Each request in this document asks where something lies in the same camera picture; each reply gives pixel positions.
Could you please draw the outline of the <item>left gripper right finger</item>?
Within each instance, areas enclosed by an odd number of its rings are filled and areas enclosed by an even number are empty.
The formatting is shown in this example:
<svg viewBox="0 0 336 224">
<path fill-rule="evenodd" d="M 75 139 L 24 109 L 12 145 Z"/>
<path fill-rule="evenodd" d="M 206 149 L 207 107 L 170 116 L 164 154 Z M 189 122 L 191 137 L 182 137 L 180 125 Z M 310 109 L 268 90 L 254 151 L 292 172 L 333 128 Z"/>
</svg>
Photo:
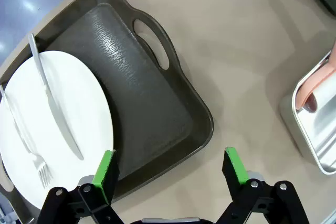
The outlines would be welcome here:
<svg viewBox="0 0 336 224">
<path fill-rule="evenodd" d="M 246 223 L 251 213 L 260 213 L 268 223 L 309 223 L 294 185 L 281 180 L 273 186 L 249 177 L 237 150 L 224 151 L 222 172 L 232 202 L 217 223 Z"/>
</svg>

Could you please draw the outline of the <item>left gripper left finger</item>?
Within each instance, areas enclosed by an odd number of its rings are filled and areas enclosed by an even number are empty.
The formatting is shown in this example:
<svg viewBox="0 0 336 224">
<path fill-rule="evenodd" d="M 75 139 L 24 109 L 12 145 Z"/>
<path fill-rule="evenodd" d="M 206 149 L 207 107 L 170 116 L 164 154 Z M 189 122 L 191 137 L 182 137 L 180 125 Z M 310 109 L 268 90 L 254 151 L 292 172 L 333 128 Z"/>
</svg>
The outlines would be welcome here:
<svg viewBox="0 0 336 224">
<path fill-rule="evenodd" d="M 81 183 L 72 191 L 50 189 L 37 223 L 78 223 L 84 217 L 91 217 L 95 223 L 123 223 L 111 207 L 119 177 L 114 153 L 105 151 L 92 182 Z"/>
</svg>

